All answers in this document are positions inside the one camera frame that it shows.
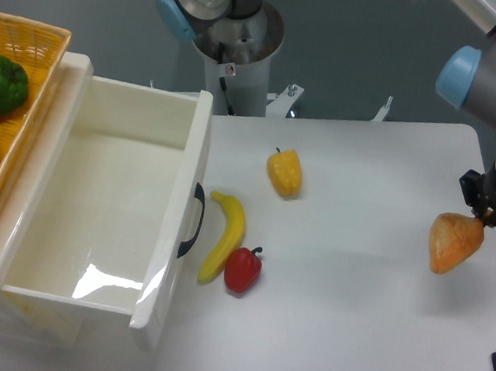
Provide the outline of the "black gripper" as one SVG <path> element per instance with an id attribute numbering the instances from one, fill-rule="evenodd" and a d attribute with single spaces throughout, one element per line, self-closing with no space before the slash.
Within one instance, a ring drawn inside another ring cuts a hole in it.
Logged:
<path id="1" fill-rule="evenodd" d="M 469 170 L 460 178 L 465 203 L 485 227 L 496 228 L 496 171 L 484 174 Z"/>

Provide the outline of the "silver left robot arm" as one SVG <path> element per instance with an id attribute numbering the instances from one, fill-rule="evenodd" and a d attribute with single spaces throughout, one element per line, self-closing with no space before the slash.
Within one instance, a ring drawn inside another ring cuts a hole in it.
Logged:
<path id="1" fill-rule="evenodd" d="M 155 0 L 162 24 L 185 42 L 196 40 L 222 20 L 247 21 L 262 0 Z"/>

